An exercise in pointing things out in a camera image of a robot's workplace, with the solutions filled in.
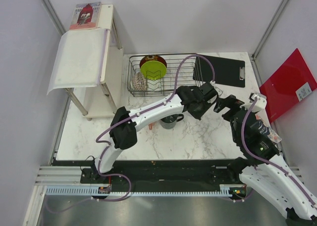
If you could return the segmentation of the grey mug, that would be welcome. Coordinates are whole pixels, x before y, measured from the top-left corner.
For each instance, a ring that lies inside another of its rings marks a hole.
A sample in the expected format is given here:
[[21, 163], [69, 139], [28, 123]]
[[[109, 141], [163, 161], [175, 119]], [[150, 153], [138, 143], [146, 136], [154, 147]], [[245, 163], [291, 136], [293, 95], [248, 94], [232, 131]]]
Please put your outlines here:
[[159, 120], [164, 129], [173, 129], [175, 125], [184, 119], [184, 114], [173, 114]]

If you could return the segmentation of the orange pink mug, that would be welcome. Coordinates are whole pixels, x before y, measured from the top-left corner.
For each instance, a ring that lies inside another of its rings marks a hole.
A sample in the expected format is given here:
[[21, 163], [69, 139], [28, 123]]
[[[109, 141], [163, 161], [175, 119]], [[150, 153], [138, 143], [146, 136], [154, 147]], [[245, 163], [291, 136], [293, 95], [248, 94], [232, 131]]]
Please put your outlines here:
[[156, 122], [152, 122], [148, 125], [149, 130], [153, 130], [153, 127], [155, 126]]

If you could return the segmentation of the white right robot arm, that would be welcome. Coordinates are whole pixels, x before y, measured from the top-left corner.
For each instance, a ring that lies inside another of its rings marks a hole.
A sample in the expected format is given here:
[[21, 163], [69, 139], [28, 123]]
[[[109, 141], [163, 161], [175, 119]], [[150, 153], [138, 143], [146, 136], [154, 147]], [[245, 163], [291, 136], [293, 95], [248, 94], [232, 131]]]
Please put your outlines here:
[[255, 190], [280, 212], [287, 225], [315, 226], [317, 198], [294, 174], [270, 139], [270, 131], [257, 118], [265, 107], [266, 98], [259, 93], [252, 93], [249, 103], [233, 95], [216, 99], [214, 111], [229, 109], [222, 117], [230, 123], [233, 141], [244, 155], [230, 163], [228, 180], [241, 181]]

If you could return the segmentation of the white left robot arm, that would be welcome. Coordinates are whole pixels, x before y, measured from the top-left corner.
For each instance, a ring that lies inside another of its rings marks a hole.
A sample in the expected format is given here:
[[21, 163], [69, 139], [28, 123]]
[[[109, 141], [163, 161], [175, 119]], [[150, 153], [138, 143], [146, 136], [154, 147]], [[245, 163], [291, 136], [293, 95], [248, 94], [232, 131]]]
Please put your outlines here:
[[106, 143], [107, 147], [95, 160], [92, 178], [98, 183], [107, 181], [114, 162], [122, 151], [137, 143], [137, 132], [144, 127], [183, 112], [188, 112], [193, 118], [201, 120], [218, 97], [218, 91], [213, 85], [205, 83], [200, 87], [180, 86], [162, 100], [136, 110], [128, 111], [125, 107], [120, 107], [110, 127], [96, 139], [97, 143]]

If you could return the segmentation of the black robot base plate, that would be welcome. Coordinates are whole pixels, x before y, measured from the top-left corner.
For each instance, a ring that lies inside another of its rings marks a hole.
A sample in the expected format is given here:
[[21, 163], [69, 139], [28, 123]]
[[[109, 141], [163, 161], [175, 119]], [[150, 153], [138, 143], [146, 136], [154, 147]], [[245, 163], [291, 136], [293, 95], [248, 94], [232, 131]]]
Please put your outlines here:
[[[82, 169], [80, 182], [109, 184], [115, 189], [139, 190], [215, 190], [221, 184], [246, 185], [238, 172], [246, 160], [175, 160], [175, 161], [116, 161], [110, 172], [99, 175], [95, 166]], [[233, 198], [247, 196], [247, 189], [234, 193]]]

